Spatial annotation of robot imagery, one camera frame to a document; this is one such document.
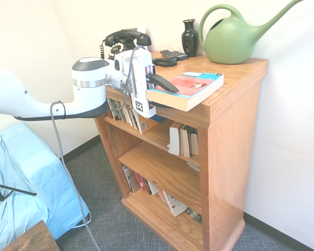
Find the wooden bookshelf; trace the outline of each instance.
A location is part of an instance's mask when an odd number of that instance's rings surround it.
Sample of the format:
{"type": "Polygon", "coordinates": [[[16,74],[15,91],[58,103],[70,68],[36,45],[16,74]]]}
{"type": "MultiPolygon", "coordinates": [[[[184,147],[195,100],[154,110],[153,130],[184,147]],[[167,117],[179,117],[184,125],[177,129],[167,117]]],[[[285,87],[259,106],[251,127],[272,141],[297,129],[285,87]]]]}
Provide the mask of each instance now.
{"type": "Polygon", "coordinates": [[[203,228],[185,213],[174,217],[158,195],[139,190],[122,203],[177,250],[203,250],[203,228]]]}
{"type": "MultiPolygon", "coordinates": [[[[104,119],[107,123],[112,124],[116,126],[117,128],[120,128],[154,146],[157,146],[164,151],[169,150],[169,148],[167,147],[167,145],[170,142],[169,128],[173,123],[173,121],[170,119],[163,120],[159,124],[155,125],[152,129],[145,132],[144,134],[141,134],[139,130],[134,129],[134,127],[130,126],[126,122],[119,121],[119,120],[116,121],[109,117],[105,117],[104,119]]],[[[199,155],[192,155],[191,158],[188,158],[188,157],[185,157],[183,154],[180,154],[179,158],[182,158],[188,162],[191,162],[194,165],[197,165],[197,166],[200,165],[199,155]]]]}
{"type": "Polygon", "coordinates": [[[118,160],[201,214],[200,178],[186,161],[145,141],[118,160]]]}
{"type": "MultiPolygon", "coordinates": [[[[123,205],[175,250],[231,251],[242,233],[257,101],[267,66],[263,59],[215,64],[205,55],[179,61],[175,67],[157,66],[156,73],[166,79],[187,71],[214,72],[223,73],[225,83],[188,112],[157,108],[166,119],[144,134],[126,122],[105,116],[95,119],[123,205]],[[173,121],[198,129],[198,156],[167,152],[173,121]],[[200,166],[200,176],[186,162],[200,166]],[[173,217],[158,196],[142,190],[131,193],[123,165],[199,212],[202,226],[185,213],[173,217]]],[[[106,95],[118,101],[124,98],[109,87],[106,95]]],[[[131,104],[130,97],[126,103],[131,104]]]]}

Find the remote control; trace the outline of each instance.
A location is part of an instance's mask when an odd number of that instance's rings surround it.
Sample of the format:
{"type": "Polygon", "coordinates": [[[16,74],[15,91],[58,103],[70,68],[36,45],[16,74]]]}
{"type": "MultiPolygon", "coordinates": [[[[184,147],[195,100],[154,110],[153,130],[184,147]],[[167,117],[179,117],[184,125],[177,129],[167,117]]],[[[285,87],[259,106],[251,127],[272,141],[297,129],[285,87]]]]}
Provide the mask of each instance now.
{"type": "Polygon", "coordinates": [[[171,52],[173,55],[175,55],[175,56],[177,56],[177,59],[178,60],[185,60],[185,59],[187,59],[187,54],[185,54],[185,53],[181,53],[181,52],[179,52],[179,51],[173,51],[173,52],[171,52]]]}
{"type": "Polygon", "coordinates": [[[170,59],[170,60],[177,60],[177,56],[176,55],[173,55],[171,51],[169,50],[163,50],[163,51],[160,51],[163,58],[165,59],[170,59]]]}
{"type": "Polygon", "coordinates": [[[187,59],[187,54],[181,53],[179,51],[163,50],[160,52],[165,59],[171,59],[171,60],[185,60],[185,59],[187,59]]]}

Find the green watering can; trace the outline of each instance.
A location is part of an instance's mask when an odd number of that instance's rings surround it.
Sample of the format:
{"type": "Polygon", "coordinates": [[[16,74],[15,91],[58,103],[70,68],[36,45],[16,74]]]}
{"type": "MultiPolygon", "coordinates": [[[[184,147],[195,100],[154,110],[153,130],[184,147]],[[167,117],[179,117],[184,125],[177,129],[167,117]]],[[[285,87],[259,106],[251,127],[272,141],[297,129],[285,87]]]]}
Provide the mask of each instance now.
{"type": "Polygon", "coordinates": [[[248,25],[241,13],[227,4],[220,4],[209,9],[203,16],[199,26],[199,41],[207,57],[215,63],[239,64],[246,61],[252,54],[257,41],[274,25],[289,9],[302,0],[293,0],[274,18],[261,26],[248,25]],[[203,27],[206,18],[217,9],[226,9],[231,16],[216,22],[206,36],[203,37],[203,27]]]}

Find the white wall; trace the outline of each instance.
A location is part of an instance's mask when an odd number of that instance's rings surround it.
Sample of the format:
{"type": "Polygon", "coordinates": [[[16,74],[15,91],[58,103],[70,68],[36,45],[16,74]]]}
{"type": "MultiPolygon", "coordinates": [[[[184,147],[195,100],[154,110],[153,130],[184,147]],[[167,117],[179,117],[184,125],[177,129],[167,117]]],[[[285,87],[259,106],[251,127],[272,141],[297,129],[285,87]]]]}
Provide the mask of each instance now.
{"type": "MultiPolygon", "coordinates": [[[[37,100],[73,100],[73,63],[50,1],[0,0],[0,66],[17,75],[37,100]]],[[[17,122],[0,115],[0,130],[17,122]]],[[[26,124],[59,155],[51,121],[26,124]]],[[[60,120],[57,126],[64,154],[98,135],[93,119],[60,120]]]]}
{"type": "MultiPolygon", "coordinates": [[[[52,0],[75,60],[99,56],[108,34],[142,25],[152,38],[150,50],[182,51],[182,20],[196,18],[198,28],[204,13],[221,3],[261,25],[289,0],[52,0]]],[[[227,15],[211,14],[205,32],[227,15]]],[[[314,1],[294,6],[252,57],[270,59],[270,65],[261,86],[245,211],[314,249],[314,1]]]]}

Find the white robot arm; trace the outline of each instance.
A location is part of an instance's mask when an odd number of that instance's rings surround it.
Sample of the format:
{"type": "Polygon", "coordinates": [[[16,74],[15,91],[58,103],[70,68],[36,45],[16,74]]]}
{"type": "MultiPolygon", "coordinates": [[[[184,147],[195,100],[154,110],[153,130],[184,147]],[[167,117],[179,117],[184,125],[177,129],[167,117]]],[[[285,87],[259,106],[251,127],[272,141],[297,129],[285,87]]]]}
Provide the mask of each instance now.
{"type": "MultiPolygon", "coordinates": [[[[106,84],[125,94],[129,92],[133,108],[146,118],[156,113],[145,95],[148,88],[159,84],[177,92],[170,82],[154,74],[155,66],[147,50],[125,51],[114,60],[83,58],[72,66],[71,73],[74,100],[52,105],[55,119],[102,115],[107,110],[106,84]]],[[[51,104],[36,101],[13,73],[0,68],[0,114],[25,121],[51,120],[50,107],[51,104]]]]}

